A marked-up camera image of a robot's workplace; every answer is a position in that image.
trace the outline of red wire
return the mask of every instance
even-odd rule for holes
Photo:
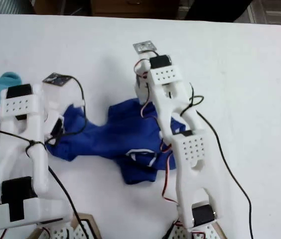
[[[140,62],[142,62],[142,61],[144,61],[144,60],[149,61],[149,59],[143,58],[143,59],[139,60],[138,62],[136,62],[136,64],[134,65],[134,72],[135,72],[135,74],[136,74],[137,76],[146,79],[146,78],[147,78],[147,71],[143,72],[142,75],[139,75],[139,74],[136,72],[136,66],[137,66]]]
[[[165,184],[164,184],[164,188],[163,188],[163,190],[162,190],[161,196],[162,196],[165,200],[167,200],[167,201],[174,202],[174,203],[178,204],[177,201],[165,197],[165,191],[166,191],[166,189],[167,189],[167,185],[168,185],[168,176],[169,176],[169,159],[170,159],[171,155],[172,155],[172,152],[169,153],[169,155],[168,155],[168,157],[167,157],[167,159],[166,159]]]
[[[164,145],[163,143],[164,143],[163,140],[161,140],[161,143],[160,143],[160,147],[159,147],[159,148],[160,148],[160,151],[161,151],[161,152],[166,153],[166,152],[168,152],[168,151],[171,149],[171,144],[170,144],[166,149],[163,150],[163,149],[162,149],[162,146]]]

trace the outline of white table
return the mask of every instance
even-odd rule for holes
[[[89,120],[104,124],[109,105],[136,97],[132,44],[145,40],[170,54],[205,96],[198,109],[217,129],[252,200],[255,238],[281,236],[281,26],[0,15],[0,75],[15,71],[24,82],[51,72],[74,75],[84,87]],[[210,144],[219,158],[216,141]],[[160,196],[163,172],[155,183],[128,186],[104,158],[69,163],[51,157],[50,164],[105,239],[158,239],[176,217],[175,206]],[[228,174],[222,181],[227,203],[220,225],[228,238],[248,239],[248,203]],[[26,231],[11,230],[6,238]]]

